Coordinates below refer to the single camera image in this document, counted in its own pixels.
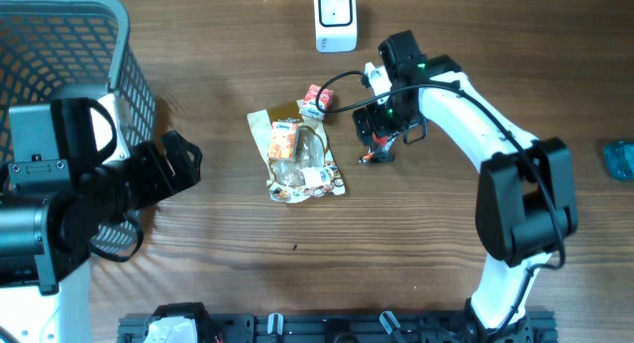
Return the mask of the beige snack pouch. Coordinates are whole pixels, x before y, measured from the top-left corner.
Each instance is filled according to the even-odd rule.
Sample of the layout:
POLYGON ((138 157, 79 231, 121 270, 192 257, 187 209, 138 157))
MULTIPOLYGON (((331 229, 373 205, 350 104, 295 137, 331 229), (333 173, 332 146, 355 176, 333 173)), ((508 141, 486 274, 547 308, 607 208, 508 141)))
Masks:
POLYGON ((299 113, 296 100, 247 115, 259 153, 268 170, 266 186, 270 198, 287 204, 311 197, 338 196, 346 193, 343 175, 336 164, 323 123, 299 113), (273 122, 299 126, 295 159, 271 160, 268 157, 273 122))

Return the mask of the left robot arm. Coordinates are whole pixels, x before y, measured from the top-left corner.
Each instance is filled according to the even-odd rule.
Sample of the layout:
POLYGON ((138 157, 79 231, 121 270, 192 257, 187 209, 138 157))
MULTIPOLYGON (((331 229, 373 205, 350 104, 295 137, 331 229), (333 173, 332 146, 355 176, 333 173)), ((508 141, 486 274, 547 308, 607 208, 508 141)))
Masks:
POLYGON ((91 98, 9 111, 15 160, 1 168, 1 339, 88 342, 89 258, 124 263, 94 243, 103 226, 130 218, 201 179, 203 155, 178 132, 114 161, 116 125, 91 98))

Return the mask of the red small packet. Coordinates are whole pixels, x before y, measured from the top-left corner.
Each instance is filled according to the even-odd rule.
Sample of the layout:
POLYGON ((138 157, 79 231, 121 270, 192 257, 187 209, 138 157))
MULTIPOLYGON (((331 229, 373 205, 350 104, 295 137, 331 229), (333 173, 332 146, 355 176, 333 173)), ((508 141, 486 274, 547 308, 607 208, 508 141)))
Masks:
POLYGON ((394 161, 394 154, 391 147, 394 144, 395 137, 378 137, 371 135, 371 144, 368 152, 359 159, 360 164, 379 164, 391 163, 394 161))

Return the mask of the blue mouthwash bottle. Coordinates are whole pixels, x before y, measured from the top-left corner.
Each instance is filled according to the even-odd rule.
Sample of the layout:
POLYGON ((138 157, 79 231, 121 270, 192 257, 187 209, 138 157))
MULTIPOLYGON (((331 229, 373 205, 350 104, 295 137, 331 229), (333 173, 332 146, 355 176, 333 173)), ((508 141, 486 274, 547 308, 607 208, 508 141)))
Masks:
POLYGON ((633 179, 632 142, 618 141, 605 146, 603 155, 611 177, 625 181, 633 179))

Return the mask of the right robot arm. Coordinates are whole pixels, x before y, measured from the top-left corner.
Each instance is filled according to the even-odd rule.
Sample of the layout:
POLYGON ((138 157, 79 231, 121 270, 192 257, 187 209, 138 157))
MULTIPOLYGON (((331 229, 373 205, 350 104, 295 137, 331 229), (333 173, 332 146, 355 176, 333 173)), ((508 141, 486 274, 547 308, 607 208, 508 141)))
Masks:
POLYGON ((475 228, 487 252, 468 312, 483 338, 506 335, 526 316, 539 272, 566 262, 565 240, 579 226, 570 149, 517 127, 472 86, 449 56, 427 57, 411 31, 378 47, 363 83, 374 96, 355 106, 354 123, 369 148, 366 163, 392 161, 392 143, 412 144, 411 130, 435 123, 478 173, 475 228))

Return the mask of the red white tissue pack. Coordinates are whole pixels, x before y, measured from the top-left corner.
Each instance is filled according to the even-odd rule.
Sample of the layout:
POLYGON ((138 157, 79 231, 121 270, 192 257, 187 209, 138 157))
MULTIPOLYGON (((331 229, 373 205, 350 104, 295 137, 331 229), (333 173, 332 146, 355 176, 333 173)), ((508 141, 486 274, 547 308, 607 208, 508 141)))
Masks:
POLYGON ((299 113, 305 117, 322 121, 325 117, 324 111, 328 109, 334 92, 330 89, 321 91, 321 87, 311 84, 299 105, 299 113))

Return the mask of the orange small box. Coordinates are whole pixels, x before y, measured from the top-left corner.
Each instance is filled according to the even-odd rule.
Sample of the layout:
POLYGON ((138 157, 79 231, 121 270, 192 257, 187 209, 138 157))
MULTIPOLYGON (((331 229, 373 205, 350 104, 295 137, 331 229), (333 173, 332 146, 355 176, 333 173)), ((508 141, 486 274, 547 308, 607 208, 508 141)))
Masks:
POLYGON ((269 139, 268 157, 271 160, 295 159, 299 126, 296 123, 273 122, 269 139))

